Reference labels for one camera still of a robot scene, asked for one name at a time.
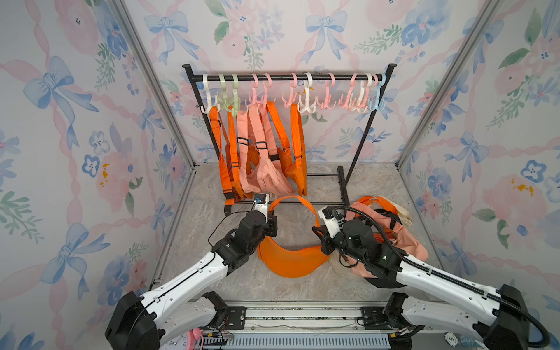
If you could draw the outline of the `orange sling bag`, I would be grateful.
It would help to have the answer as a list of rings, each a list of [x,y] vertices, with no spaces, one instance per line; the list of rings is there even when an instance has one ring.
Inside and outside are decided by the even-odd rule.
[[[272,272],[291,279],[308,276],[329,261],[321,245],[292,251],[279,246],[268,236],[257,248],[257,253]]]

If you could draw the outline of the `beige crossbody bag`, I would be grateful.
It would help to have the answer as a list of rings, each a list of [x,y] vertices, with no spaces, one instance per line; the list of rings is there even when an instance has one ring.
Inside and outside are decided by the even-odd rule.
[[[363,267],[369,279],[396,280],[407,252],[397,245],[403,224],[395,205],[366,196],[352,205],[328,206],[319,217],[324,225],[315,234],[324,255],[337,251],[354,260],[347,268]]]

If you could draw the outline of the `black crossbody bag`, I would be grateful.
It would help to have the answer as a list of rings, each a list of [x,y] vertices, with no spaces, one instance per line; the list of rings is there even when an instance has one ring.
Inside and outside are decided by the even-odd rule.
[[[397,272],[401,271],[400,256],[408,256],[395,231],[402,228],[400,219],[385,209],[372,209],[369,216],[374,219],[375,224],[371,220],[365,220],[365,224],[371,227],[376,244],[366,253],[365,280],[382,289],[404,287],[404,284],[396,280]]]

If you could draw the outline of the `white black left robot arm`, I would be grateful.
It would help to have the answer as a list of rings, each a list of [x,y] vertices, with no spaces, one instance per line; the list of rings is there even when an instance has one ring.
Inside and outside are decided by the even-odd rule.
[[[207,287],[242,267],[264,239],[276,235],[273,214],[248,211],[237,228],[183,273],[142,295],[122,296],[105,331],[111,348],[159,349],[195,328],[222,325],[227,304]]]

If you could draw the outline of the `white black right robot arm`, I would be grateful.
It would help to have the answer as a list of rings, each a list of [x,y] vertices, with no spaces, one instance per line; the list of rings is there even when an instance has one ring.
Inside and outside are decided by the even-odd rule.
[[[397,248],[381,223],[351,206],[319,210],[323,224],[314,229],[322,252],[338,251],[348,268],[363,266],[376,287],[413,287],[436,297],[435,302],[394,293],[383,320],[396,329],[395,338],[410,338],[431,327],[469,335],[488,349],[545,348],[552,336],[529,313],[522,293],[504,284],[500,288],[477,284],[431,266]]]

